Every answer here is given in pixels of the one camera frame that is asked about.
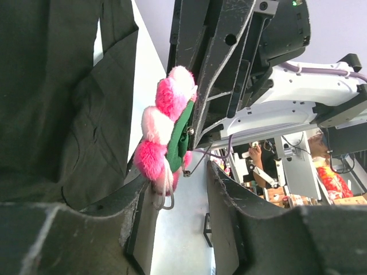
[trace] screw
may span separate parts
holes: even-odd
[[[195,133],[195,130],[192,128],[192,127],[189,127],[187,130],[186,130],[186,133],[189,134],[189,136],[192,136],[194,133]]]
[[[268,8],[268,3],[267,2],[260,3],[260,10],[266,10],[267,8]]]
[[[190,176],[191,176],[191,172],[190,171],[188,171],[188,170],[183,171],[183,177],[184,178],[188,178]]]

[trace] green fabric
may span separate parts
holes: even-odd
[[[171,140],[168,144],[168,152],[166,155],[172,173],[175,173],[182,166],[182,163],[184,162],[184,156],[188,151],[189,134],[186,133],[186,130],[189,126],[189,119],[193,107],[194,102],[190,100],[173,128]]]

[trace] cable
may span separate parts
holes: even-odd
[[[227,154],[225,156],[218,156],[215,154],[211,154],[208,151],[204,151],[201,149],[195,149],[194,152],[203,153],[204,155],[207,155],[207,156],[213,156],[214,158],[217,158],[217,159],[228,159],[228,157],[231,155],[232,139],[233,139],[233,135],[230,135],[228,139]]]
[[[266,150],[266,151],[268,151],[268,152],[270,152],[271,150],[272,150],[272,148],[271,148],[271,145],[269,144],[269,149],[267,149],[266,148],[266,144],[268,143],[268,140],[266,139],[265,141],[264,141],[264,146],[263,146],[263,148],[264,148],[264,150]]]
[[[318,73],[318,74],[333,74],[337,76],[345,76],[345,77],[354,77],[363,80],[367,83],[367,76],[361,73],[356,72],[348,72],[346,70],[338,70],[338,69],[322,69],[322,68],[299,68],[294,66],[288,62],[284,62],[281,64],[282,67],[291,70],[292,72],[297,73]]]
[[[327,138],[327,147],[329,148],[327,153],[330,155],[329,166],[330,166],[330,169],[332,170],[332,172],[334,172],[338,175],[342,175],[342,174],[347,174],[347,173],[353,171],[354,167],[356,166],[356,156],[355,156],[354,153],[353,153],[353,165],[349,170],[345,171],[345,163],[344,163],[343,159],[342,159],[343,171],[338,172],[333,168],[333,150],[330,148],[330,137],[329,137],[329,129],[328,128],[326,128],[326,133],[327,133],[327,137],[326,137]]]
[[[293,148],[295,148],[295,149],[301,150],[301,151],[303,151],[303,152],[306,152],[306,153],[308,153],[308,154],[311,156],[311,153],[309,153],[307,150],[305,150],[305,149],[302,149],[302,148],[298,147],[298,145],[300,145],[300,144],[301,144],[301,142],[302,142],[302,141],[303,141],[303,139],[304,139],[304,133],[302,133],[302,137],[301,137],[301,139],[300,139],[299,143],[297,143],[296,145],[292,145],[292,144],[291,144],[291,143],[286,139],[286,137],[285,137],[285,136],[282,136],[282,139],[284,139],[284,140],[286,141],[286,143],[288,143],[288,145],[289,145],[289,146],[291,146],[291,147],[293,147]]]

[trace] metal frame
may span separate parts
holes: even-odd
[[[267,66],[258,64],[255,55],[261,54],[260,37],[267,26],[265,22],[276,14],[277,5],[278,1],[268,0],[176,0],[168,71],[175,65],[184,65],[193,72],[199,86],[191,119],[195,134],[190,149],[210,143],[217,146],[239,132],[258,140],[269,132],[270,136],[276,136],[274,132],[285,135],[317,127],[309,124],[325,125],[325,118],[330,125],[342,124],[366,109],[366,96],[357,90],[358,81],[354,78],[297,74],[269,65],[271,62]],[[351,56],[335,64],[293,64],[351,72],[361,67],[358,57]],[[250,76],[266,76],[266,89],[253,95],[249,90],[261,81],[252,83]],[[228,106],[227,115],[221,111],[223,105]]]
[[[334,203],[330,199],[329,193],[327,192],[326,187],[323,185],[322,180],[319,176],[317,176],[317,181],[318,181],[320,193],[321,193],[321,202],[323,204],[326,202],[328,205],[333,205]]]
[[[278,175],[278,184],[279,186],[286,186],[286,175],[284,173],[283,161],[276,160],[276,173]]]
[[[210,248],[213,247],[212,241],[210,240],[210,237],[212,235],[212,229],[210,228],[210,215],[209,213],[205,214],[205,218],[204,218],[204,238],[206,240],[206,242],[208,243],[208,246]]]
[[[279,158],[284,157],[284,146],[292,148],[294,156],[291,159],[283,159],[283,169],[288,188],[294,195],[321,199],[321,193],[317,181],[317,172],[310,155],[310,147],[307,141],[307,133],[300,132],[275,138],[276,151]]]
[[[225,152],[227,153],[229,150],[232,151],[232,148],[229,148],[228,150],[225,150]],[[235,178],[235,181],[240,184],[241,182],[243,182],[243,180],[241,180],[241,176],[240,174],[237,172],[237,167],[236,167],[236,162],[235,162],[235,159],[233,157],[233,153],[231,152],[228,156],[228,161],[229,161],[229,164],[230,164],[230,168],[231,168],[231,172],[232,172],[232,175],[233,177]]]
[[[271,129],[263,129],[259,132],[249,133],[247,135],[243,135],[241,132],[233,135],[232,138],[232,146],[238,146],[245,143],[250,143],[255,140],[265,140],[271,139],[274,136],[282,136],[289,135],[292,133],[298,133],[302,131],[317,129],[316,124],[302,124],[302,125],[288,125],[285,127],[276,127]],[[211,149],[219,150],[228,148],[229,138],[224,138],[222,140],[218,140],[213,142]]]

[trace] gray panel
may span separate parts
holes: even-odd
[[[286,135],[285,137],[290,144],[297,145],[301,149],[295,149],[293,147],[292,149],[295,151],[296,156],[293,156],[291,161],[283,159],[284,173],[290,193],[313,199],[321,199],[316,169],[311,156],[307,153],[310,152],[310,149],[306,132]],[[277,151],[283,148],[283,145],[286,143],[284,139],[276,138],[275,144]]]

